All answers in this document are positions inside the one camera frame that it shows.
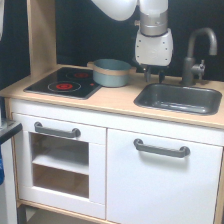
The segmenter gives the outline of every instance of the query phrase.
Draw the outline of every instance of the wooden countertop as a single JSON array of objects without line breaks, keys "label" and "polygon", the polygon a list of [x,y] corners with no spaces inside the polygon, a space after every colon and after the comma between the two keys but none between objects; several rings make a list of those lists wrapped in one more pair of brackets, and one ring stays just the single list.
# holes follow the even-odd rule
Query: wooden countertop
[{"label": "wooden countertop", "polygon": [[[63,105],[68,107],[77,107],[91,110],[98,110],[110,113],[125,114],[138,117],[153,118],[158,120],[173,121],[179,123],[200,125],[206,127],[224,129],[224,83],[215,81],[202,81],[197,83],[196,87],[214,89],[222,93],[222,101],[218,113],[209,116],[192,115],[181,112],[170,112],[165,110],[147,109],[136,106],[133,101],[147,85],[142,74],[131,75],[129,84],[121,88],[102,87],[87,100],[76,100],[72,98],[56,97],[50,95],[41,95],[34,93],[25,93],[23,90],[44,78],[51,72],[48,72],[38,78],[30,76],[20,80],[17,83],[3,89],[0,92],[2,97],[30,100],[42,103]],[[179,85],[181,78],[166,77],[163,83]],[[158,83],[158,76],[152,76],[151,83]]]}]

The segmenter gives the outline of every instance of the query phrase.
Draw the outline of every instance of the floor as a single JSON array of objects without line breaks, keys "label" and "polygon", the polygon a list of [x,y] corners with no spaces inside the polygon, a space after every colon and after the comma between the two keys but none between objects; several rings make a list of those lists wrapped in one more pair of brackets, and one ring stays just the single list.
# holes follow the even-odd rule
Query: floor
[{"label": "floor", "polygon": [[28,218],[28,224],[94,224],[85,220],[30,207],[27,209]]}]

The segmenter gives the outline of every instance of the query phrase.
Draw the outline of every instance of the white cabinet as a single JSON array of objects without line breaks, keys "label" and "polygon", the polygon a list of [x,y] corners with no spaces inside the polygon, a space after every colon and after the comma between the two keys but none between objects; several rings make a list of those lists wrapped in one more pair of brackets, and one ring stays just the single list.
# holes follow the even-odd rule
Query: white cabinet
[{"label": "white cabinet", "polygon": [[[23,124],[15,136],[19,199],[99,223],[214,223],[223,130],[15,99],[11,112]],[[81,136],[55,136],[74,129]],[[135,139],[190,154],[140,152]]]},{"label": "white cabinet", "polygon": [[13,119],[23,125],[15,136],[19,198],[105,219],[106,129],[15,113]]},{"label": "white cabinet", "polygon": [[[140,152],[133,142],[167,150],[190,149],[185,158]],[[108,131],[107,219],[122,224],[212,224],[222,147]]]}]

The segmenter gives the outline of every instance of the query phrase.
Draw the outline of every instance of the oven window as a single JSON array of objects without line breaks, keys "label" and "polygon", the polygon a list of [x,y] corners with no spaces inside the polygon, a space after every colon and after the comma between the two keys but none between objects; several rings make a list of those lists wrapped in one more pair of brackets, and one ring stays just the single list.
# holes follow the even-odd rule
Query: oven window
[{"label": "oven window", "polygon": [[89,144],[30,133],[33,184],[89,198]]}]

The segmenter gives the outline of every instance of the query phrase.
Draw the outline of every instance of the oven door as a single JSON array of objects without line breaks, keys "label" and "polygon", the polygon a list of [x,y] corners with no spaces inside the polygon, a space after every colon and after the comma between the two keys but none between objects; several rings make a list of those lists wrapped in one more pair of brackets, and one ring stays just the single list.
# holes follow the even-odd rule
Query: oven door
[{"label": "oven door", "polygon": [[21,114],[19,198],[105,218],[106,129]]}]

